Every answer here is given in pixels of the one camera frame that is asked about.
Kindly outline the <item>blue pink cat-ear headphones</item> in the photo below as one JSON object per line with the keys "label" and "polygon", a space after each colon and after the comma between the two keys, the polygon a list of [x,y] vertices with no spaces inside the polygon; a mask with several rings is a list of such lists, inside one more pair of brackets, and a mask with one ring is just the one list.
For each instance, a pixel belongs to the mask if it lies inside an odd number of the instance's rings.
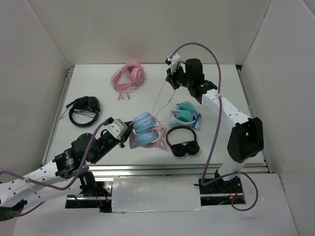
{"label": "blue pink cat-ear headphones", "polygon": [[150,112],[144,112],[133,119],[132,131],[128,138],[128,144],[130,149],[136,148],[157,148],[159,150],[168,152],[168,144],[166,143],[166,133],[168,128],[162,125],[165,120],[170,116],[167,115],[165,118],[159,118],[159,114],[164,110],[169,103],[172,101],[175,90],[171,92],[171,95],[167,102],[158,107],[158,103],[162,98],[162,92],[164,90],[166,82],[163,82],[162,87],[154,101],[153,108]]}

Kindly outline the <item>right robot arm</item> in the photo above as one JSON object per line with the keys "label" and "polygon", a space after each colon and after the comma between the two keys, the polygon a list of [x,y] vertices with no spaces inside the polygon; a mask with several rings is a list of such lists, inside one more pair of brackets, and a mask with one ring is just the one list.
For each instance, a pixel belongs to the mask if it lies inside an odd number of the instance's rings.
{"label": "right robot arm", "polygon": [[169,66],[166,81],[173,89],[186,87],[193,98],[218,116],[217,126],[224,122],[231,131],[227,144],[229,159],[216,170],[213,180],[202,178],[200,182],[202,186],[226,192],[247,160],[263,150],[262,121],[239,111],[221,94],[220,85],[207,81],[199,59],[188,59],[181,66],[181,58],[175,54],[165,62]]}

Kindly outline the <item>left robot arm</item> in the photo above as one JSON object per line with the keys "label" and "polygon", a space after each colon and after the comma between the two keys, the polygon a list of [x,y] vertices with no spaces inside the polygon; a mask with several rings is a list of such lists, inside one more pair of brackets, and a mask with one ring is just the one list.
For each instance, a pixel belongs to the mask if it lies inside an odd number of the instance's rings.
{"label": "left robot arm", "polygon": [[91,196],[97,183],[88,164],[97,163],[115,146],[123,148],[133,129],[132,122],[115,119],[99,125],[100,137],[85,133],[71,143],[71,147],[56,155],[52,161],[24,176],[1,171],[15,177],[0,185],[0,219],[24,216],[29,207],[37,208],[45,201],[64,195]]}

